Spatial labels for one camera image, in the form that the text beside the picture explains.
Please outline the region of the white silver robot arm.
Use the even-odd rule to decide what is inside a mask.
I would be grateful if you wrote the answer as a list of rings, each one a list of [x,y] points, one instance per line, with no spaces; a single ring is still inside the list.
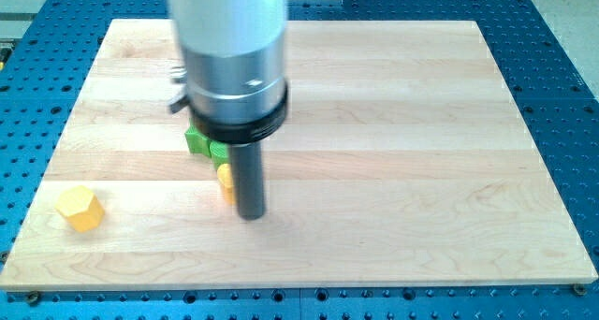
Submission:
[[[285,0],[167,0],[194,125],[227,144],[260,141],[283,123]]]

